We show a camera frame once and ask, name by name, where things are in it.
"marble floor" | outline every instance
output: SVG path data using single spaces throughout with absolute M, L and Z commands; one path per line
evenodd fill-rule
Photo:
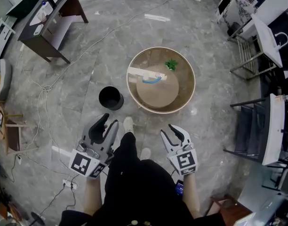
M 89 23 L 76 22 L 71 25 L 61 45 L 62 54 L 70 61 L 76 61 L 109 30 L 125 23 L 133 15 L 165 1 L 80 0 Z M 42 98 L 39 100 L 41 87 L 33 81 L 42 86 L 51 85 L 67 64 L 61 59 L 53 59 L 49 64 L 27 47 L 21 53 L 22 44 L 17 38 L 26 19 L 17 24 L 17 34 L 13 36 L 4 55 L 13 65 L 6 110 L 9 113 L 23 113 L 26 122 L 38 125 L 39 100 L 41 117 L 35 139 L 39 149 L 28 153 L 29 158 L 22 156 L 21 165 L 16 164 L 13 169 L 15 183 L 2 178 L 6 190 L 22 208 L 27 212 L 41 212 L 62 188 L 62 180 L 70 174 L 60 163 L 58 152 L 52 150 L 52 146 L 56 145 L 49 137 L 48 128 L 59 147 L 70 152 L 75 148 L 89 117 L 102 113 L 110 114 L 109 121 L 117 119 L 122 122 L 126 116 L 132 116 L 138 152 L 144 147 L 150 148 L 152 159 L 169 173 L 173 168 L 166 159 L 160 129 L 169 132 L 169 123 L 186 129 L 191 135 L 200 164 L 196 179 L 202 213 L 209 206 L 210 196 L 228 191 L 235 174 L 239 176 L 239 163 L 243 163 L 222 151 L 223 147 L 233 148 L 235 135 L 237 114 L 229 104 L 247 100 L 255 87 L 229 73 L 237 61 L 235 55 L 238 47 L 226 40 L 226 35 L 216 24 L 217 2 L 171 0 L 149 12 L 170 18 L 170 21 L 149 20 L 140 15 L 110 33 L 67 69 L 55 83 L 47 99 L 49 123 L 45 102 Z M 194 96 L 177 113 L 148 113 L 139 109 L 128 93 L 125 76 L 129 62 L 137 53 L 153 46 L 168 47 L 180 52 L 195 72 Z M 115 86 L 124 96 L 123 107 L 114 112 L 103 108 L 98 102 L 100 90 L 107 85 Z M 23 130 L 24 142 L 31 143 L 35 134 L 36 128 Z M 66 156 L 60 155 L 60 158 L 68 163 Z M 0 163 L 5 173 L 12 177 L 14 157 L 5 156 L 1 143 Z M 105 182 L 105 177 L 102 175 L 102 182 Z M 177 180 L 178 175 L 174 173 L 173 178 Z M 81 210 L 85 179 L 78 177 L 77 181 L 79 188 L 75 190 L 74 208 Z M 71 190 L 66 188 L 43 214 L 46 225 L 57 225 L 61 212 L 66 205 L 72 203 Z

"black bucket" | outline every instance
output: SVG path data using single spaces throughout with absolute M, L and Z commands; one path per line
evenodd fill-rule
M 113 86 L 103 88 L 99 93 L 100 104 L 112 111 L 116 111 L 123 106 L 123 95 Z

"dark brown desk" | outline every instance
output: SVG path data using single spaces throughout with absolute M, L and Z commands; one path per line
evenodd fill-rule
M 41 8 L 42 1 L 40 0 L 40 3 L 37 4 L 38 8 L 35 9 L 25 25 L 18 41 L 21 41 L 47 62 L 51 62 L 47 57 L 58 57 L 69 64 L 70 61 L 58 51 L 59 45 L 75 16 L 81 16 L 85 23 L 88 23 L 88 20 L 79 0 L 57 0 L 56 7 L 50 15 L 46 16 L 45 22 L 30 25 Z M 38 35 L 34 36 L 35 30 L 40 24 L 43 24 L 44 27 Z

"white shoe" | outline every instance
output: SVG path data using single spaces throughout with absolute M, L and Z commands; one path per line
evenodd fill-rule
M 152 155 L 151 150 L 148 147 L 143 148 L 140 155 L 140 160 L 147 160 Z
M 123 126 L 125 129 L 125 133 L 128 133 L 128 132 L 134 133 L 134 121 L 130 116 L 124 119 Z

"blue handle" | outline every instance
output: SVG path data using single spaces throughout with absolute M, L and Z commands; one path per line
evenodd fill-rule
M 142 80 L 142 82 L 145 84 L 155 84 L 155 83 L 158 83 L 161 79 L 162 79 L 162 77 L 158 77 L 155 81 Z

